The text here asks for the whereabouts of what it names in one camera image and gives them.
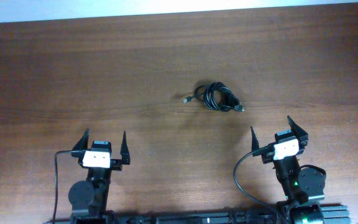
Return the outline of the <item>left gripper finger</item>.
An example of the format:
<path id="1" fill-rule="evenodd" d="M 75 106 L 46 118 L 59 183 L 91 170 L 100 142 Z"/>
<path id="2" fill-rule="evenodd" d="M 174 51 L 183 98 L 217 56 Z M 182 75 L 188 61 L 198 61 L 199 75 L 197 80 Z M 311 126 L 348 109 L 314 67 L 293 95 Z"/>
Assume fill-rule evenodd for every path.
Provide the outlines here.
<path id="1" fill-rule="evenodd" d="M 131 163 L 131 156 L 129 153 L 129 148 L 127 146 L 127 138 L 126 138 L 126 132 L 124 131 L 123 137 L 122 137 L 122 143 L 121 143 L 121 161 L 123 165 L 129 165 Z"/>
<path id="2" fill-rule="evenodd" d="M 84 151 L 88 148 L 90 129 L 87 128 L 80 140 L 74 145 L 72 151 Z"/>

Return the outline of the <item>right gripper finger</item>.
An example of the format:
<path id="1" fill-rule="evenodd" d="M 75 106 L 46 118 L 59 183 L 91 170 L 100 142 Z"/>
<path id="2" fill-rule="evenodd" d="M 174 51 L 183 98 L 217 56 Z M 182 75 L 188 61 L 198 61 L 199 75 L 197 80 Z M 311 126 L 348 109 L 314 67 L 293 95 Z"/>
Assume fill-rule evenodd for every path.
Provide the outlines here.
<path id="1" fill-rule="evenodd" d="M 307 141 L 308 140 L 308 133 L 297 125 L 294 120 L 288 115 L 287 116 L 288 124 L 290 125 L 291 130 L 293 131 L 294 135 L 299 141 Z"/>
<path id="2" fill-rule="evenodd" d="M 253 153 L 255 153 L 257 150 L 260 149 L 259 141 L 257 139 L 257 136 L 256 136 L 255 131 L 252 126 L 250 127 L 250 130 L 251 130 L 251 135 L 252 135 L 251 150 Z"/>

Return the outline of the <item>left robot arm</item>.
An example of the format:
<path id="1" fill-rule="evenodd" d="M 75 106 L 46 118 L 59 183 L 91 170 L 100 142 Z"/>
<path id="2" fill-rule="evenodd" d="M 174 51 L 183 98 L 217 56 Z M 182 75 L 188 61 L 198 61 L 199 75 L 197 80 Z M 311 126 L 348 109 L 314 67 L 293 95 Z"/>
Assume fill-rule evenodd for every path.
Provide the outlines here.
<path id="1" fill-rule="evenodd" d="M 120 159 L 112 158 L 109 141 L 93 141 L 88 145 L 90 131 L 87 129 L 70 151 L 78 159 L 81 168 L 88 171 L 86 179 L 72 185 L 68 199 L 72 206 L 70 223 L 114 223 L 114 213 L 106 209 L 111 173 L 121 171 L 131 163 L 126 133 L 123 134 Z"/>

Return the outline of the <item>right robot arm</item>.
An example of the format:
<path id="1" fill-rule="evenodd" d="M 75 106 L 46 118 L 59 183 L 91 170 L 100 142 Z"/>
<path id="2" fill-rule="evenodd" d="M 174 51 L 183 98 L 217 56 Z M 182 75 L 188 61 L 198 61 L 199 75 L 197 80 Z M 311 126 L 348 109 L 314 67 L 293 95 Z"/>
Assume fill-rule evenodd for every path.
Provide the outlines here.
<path id="1" fill-rule="evenodd" d="M 261 147 L 251 128 L 251 154 L 261 157 L 263 164 L 273 164 L 276 178 L 283 189 L 285 200 L 274 208 L 281 222 L 323 222 L 319 202 L 324 199 L 326 171 L 314 165 L 301 166 L 297 156 L 308 145 L 309 135 L 287 117 L 290 128 L 275 134 L 275 141 Z"/>

